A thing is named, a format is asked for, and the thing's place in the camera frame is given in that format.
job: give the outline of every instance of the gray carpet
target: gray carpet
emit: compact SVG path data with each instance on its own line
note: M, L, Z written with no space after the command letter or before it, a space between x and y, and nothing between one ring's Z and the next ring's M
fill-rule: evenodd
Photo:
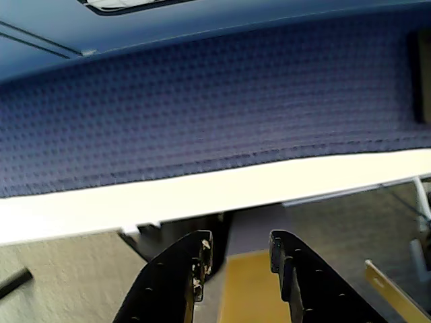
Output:
M401 185L393 190L415 204L413 185ZM252 246L255 241L266 248L266 230L271 226L263 225L264 217L257 217L259 212L253 212L247 215L242 211L242 227L260 223L265 233L262 239L253 236L242 243L259 248ZM283 210L283 216L285 229L298 234L321 254L388 321L402 322L365 281L366 258L372 259L421 306L431 308L427 286L418 283L409 255L408 243L416 227L414 214L385 190L289 207L286 212ZM232 243L238 243L234 235L231 238ZM29 285L0 301L1 321L112 322L144 264L115 233L1 247L0 279L22 265L28 266L35 276ZM223 282L221 270L205 285L204 301L195 308L194 322L217 322Z

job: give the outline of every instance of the blue plastic panel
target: blue plastic panel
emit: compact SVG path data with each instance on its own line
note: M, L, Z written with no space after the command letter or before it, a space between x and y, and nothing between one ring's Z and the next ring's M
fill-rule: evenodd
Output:
M0 0L0 20L77 50L106 52L136 44L180 42L283 24L361 13L403 9L420 0L194 0L102 17L77 0ZM34 68L43 66L37 57ZM15 72L20 75L22 69Z
M431 147L431 129L413 119L406 45L430 17L257 30L4 85L0 194Z
M13 32L8 32L8 34L17 37L22 36ZM66 60L40 49L0 37L0 78L2 79L57 65Z

